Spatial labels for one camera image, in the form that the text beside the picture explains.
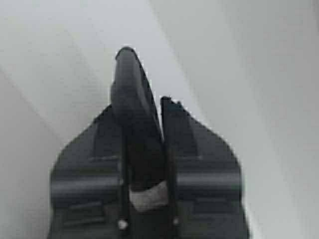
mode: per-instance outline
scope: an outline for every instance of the black curved piece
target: black curved piece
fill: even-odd
[[[108,106],[60,153],[51,172],[49,239],[129,238],[130,204],[122,129]],[[119,230],[118,221],[128,222]]]
[[[161,107],[176,236],[248,239],[241,170],[232,150],[180,103],[163,97]]]
[[[149,82],[135,51],[124,47],[116,60],[111,102],[126,137],[131,188],[142,191],[165,179],[160,124]]]

